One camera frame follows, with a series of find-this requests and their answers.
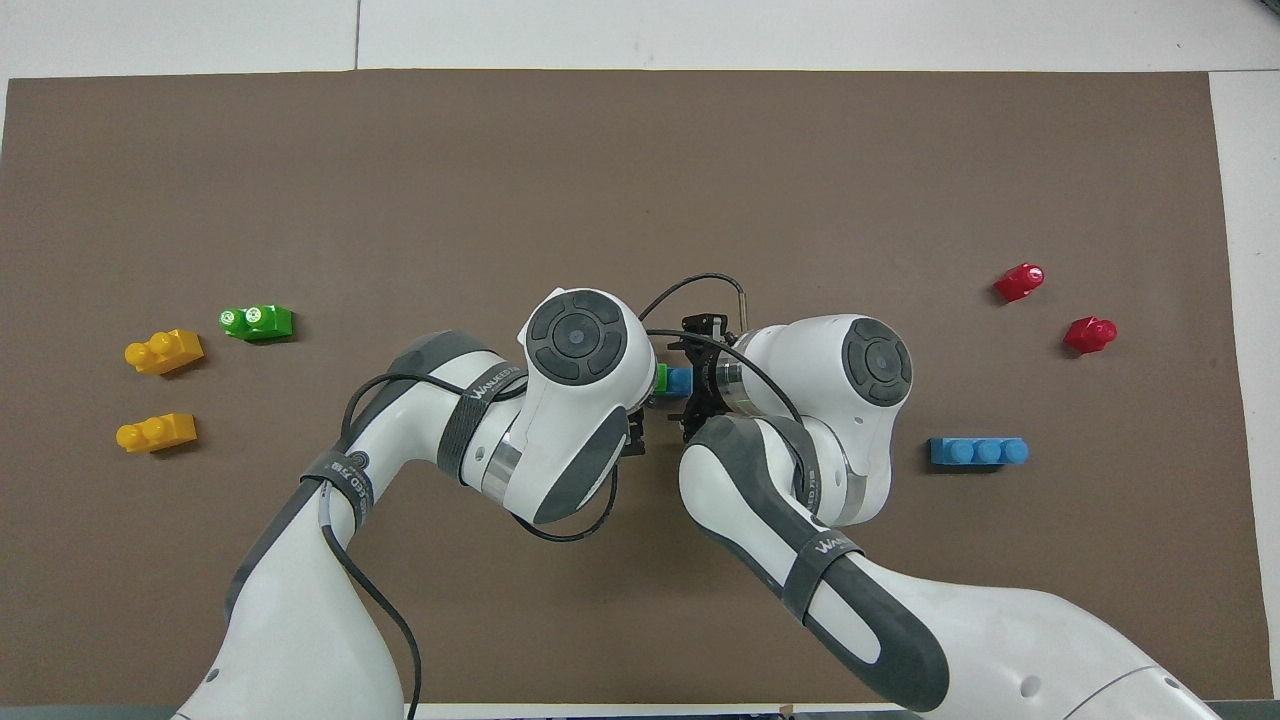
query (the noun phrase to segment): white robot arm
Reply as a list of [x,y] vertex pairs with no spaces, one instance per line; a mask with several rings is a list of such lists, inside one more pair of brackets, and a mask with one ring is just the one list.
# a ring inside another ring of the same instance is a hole
[[236,573],[223,647],[175,720],[403,716],[390,653],[325,528],[346,547],[413,459],[529,523],[568,516],[613,468],[627,413],[653,388],[640,320],[605,292],[556,291],[520,340],[527,378],[451,331],[416,341],[367,384],[385,383],[353,419],[348,407],[339,441]]
[[1052,594],[910,578],[828,524],[874,515],[888,439],[911,384],[901,340],[858,315],[749,333],[714,359],[707,389],[754,418],[716,416],[680,464],[698,525],[872,689],[925,717],[1217,717],[1111,626]]
[[[221,650],[175,720],[402,716],[390,655],[343,571],[343,548],[394,475],[425,459],[527,523],[566,518],[600,488],[627,414],[653,388],[645,331],[609,293],[556,291],[520,341],[527,375],[445,332],[366,383],[372,398],[358,414],[352,400],[339,441],[236,573]],[[874,516],[888,495],[911,364],[887,325],[813,318],[704,357],[704,405],[749,418],[703,418],[690,433],[680,465],[690,515],[874,691],[942,719],[1216,717],[1066,601],[909,578],[828,529]]]

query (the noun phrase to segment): black strap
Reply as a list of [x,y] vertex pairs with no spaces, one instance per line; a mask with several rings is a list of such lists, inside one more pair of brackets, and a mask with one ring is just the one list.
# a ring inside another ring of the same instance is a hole
[[818,591],[818,583],[831,568],[831,564],[840,560],[849,552],[863,552],[854,541],[836,530],[822,530],[814,533],[800,552],[796,553],[791,571],[787,573],[787,582],[782,585],[782,605],[796,620],[804,623],[805,611],[813,593]]
[[818,448],[813,445],[813,436],[791,418],[771,415],[760,420],[778,433],[796,462],[795,475],[791,478],[796,500],[805,506],[805,510],[817,514],[818,505],[822,503],[822,473],[818,468]]
[[365,518],[374,509],[374,483],[361,469],[366,462],[365,457],[360,457],[362,455],[357,454],[357,457],[349,457],[337,450],[329,450],[320,454],[320,457],[316,457],[315,462],[302,474],[303,480],[315,478],[333,483],[333,487],[347,497],[347,502],[351,502],[351,509],[356,514],[356,529],[365,524]]
[[440,447],[435,452],[435,465],[440,470],[462,482],[463,455],[476,434],[476,428],[484,420],[484,414],[489,411],[493,398],[527,374],[517,365],[503,361],[485,370],[467,387],[467,391],[458,397],[458,404],[453,406],[453,414],[449,415],[444,433],[440,434]]

